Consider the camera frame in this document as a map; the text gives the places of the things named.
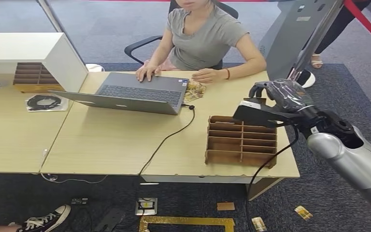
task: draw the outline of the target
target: metal pole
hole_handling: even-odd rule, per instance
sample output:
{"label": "metal pole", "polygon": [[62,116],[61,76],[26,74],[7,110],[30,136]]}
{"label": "metal pole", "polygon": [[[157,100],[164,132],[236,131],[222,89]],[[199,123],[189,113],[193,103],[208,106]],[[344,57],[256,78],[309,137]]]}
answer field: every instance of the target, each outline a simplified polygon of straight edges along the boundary
{"label": "metal pole", "polygon": [[49,4],[49,2],[47,0],[36,0],[36,1],[41,6],[42,10],[45,12],[47,18],[52,23],[52,25],[55,28],[56,32],[63,32],[65,34],[66,41],[71,45],[72,50],[74,51],[74,53],[76,54],[76,56],[80,59],[81,63],[83,64],[83,66],[87,70],[86,65],[83,62],[82,57],[77,52],[76,47],[74,46],[73,42],[70,40],[70,37],[68,36],[66,30],[62,26],[62,23],[60,22],[59,18],[56,16],[56,14],[53,11],[53,9],[52,9],[51,5]]}
{"label": "metal pole", "polygon": [[327,31],[329,30],[333,21],[336,19],[336,16],[338,16],[339,12],[341,11],[343,7],[343,1],[344,0],[337,0],[333,4],[332,8],[328,11],[326,16],[319,23],[318,27],[315,29],[314,33],[309,39],[308,44],[302,51],[300,57],[298,58],[298,61],[294,65],[291,73],[289,74],[288,79],[298,80],[302,71],[305,69],[306,65],[311,59],[312,54],[318,48],[319,44],[321,43]]}

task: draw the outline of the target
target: dark carpet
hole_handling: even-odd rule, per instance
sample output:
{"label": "dark carpet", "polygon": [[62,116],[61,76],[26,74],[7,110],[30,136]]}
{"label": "dark carpet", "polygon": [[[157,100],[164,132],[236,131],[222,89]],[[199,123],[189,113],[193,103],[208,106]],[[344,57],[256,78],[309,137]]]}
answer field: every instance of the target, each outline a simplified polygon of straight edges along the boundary
{"label": "dark carpet", "polygon": [[[137,64],[101,64],[108,71],[135,70]],[[316,84],[307,91],[321,109],[331,109],[359,127],[371,141],[371,103],[341,64],[326,64],[314,71]],[[290,139],[293,131],[287,128]],[[293,146],[301,178],[284,180],[249,203],[250,217],[262,217],[271,232],[371,232],[371,206],[344,182],[323,160],[312,155],[300,138]],[[90,180],[99,176],[78,176]],[[111,206],[126,212],[123,225],[136,219],[133,177],[110,176],[90,185],[81,182],[54,184],[39,175],[0,174],[0,225],[42,216],[73,197],[89,197],[87,206],[96,225]],[[244,185],[162,183],[141,187],[141,197],[158,197],[159,216],[234,218],[236,232],[248,232],[245,221]],[[217,202],[235,202],[235,211],[216,210]],[[303,220],[294,208],[303,205],[314,217]],[[89,214],[78,208],[58,232],[89,231]],[[119,232],[136,232],[138,223]],[[221,227],[150,225],[151,232],[223,232]]]}

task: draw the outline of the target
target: bracelet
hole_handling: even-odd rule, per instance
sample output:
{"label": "bracelet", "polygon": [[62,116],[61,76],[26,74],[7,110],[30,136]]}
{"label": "bracelet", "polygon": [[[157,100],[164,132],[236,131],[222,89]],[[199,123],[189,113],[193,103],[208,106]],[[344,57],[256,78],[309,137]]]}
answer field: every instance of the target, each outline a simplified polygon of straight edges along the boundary
{"label": "bracelet", "polygon": [[230,74],[229,74],[229,70],[226,68],[226,70],[227,70],[227,72],[228,72],[228,77],[227,78],[225,78],[226,80],[229,80],[229,76],[230,76]]}

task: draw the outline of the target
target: wooden shelf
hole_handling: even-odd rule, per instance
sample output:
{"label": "wooden shelf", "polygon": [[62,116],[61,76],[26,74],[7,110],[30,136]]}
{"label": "wooden shelf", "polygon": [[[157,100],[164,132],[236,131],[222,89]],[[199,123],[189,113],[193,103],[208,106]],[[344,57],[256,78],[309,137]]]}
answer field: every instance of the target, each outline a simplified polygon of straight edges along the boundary
{"label": "wooden shelf", "polygon": [[45,66],[36,62],[17,64],[14,85],[22,93],[48,93],[48,90],[64,91]]}
{"label": "wooden shelf", "polygon": [[[244,125],[229,116],[211,116],[205,163],[261,166],[275,156],[276,129]],[[276,159],[266,167],[272,168]]]}

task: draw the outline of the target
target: floor socket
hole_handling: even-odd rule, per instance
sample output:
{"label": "floor socket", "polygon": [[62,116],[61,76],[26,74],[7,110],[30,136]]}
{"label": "floor socket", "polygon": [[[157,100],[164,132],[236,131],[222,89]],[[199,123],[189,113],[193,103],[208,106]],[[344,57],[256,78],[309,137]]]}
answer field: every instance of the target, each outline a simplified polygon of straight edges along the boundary
{"label": "floor socket", "polygon": [[156,215],[157,198],[139,198],[136,202],[136,215]]}

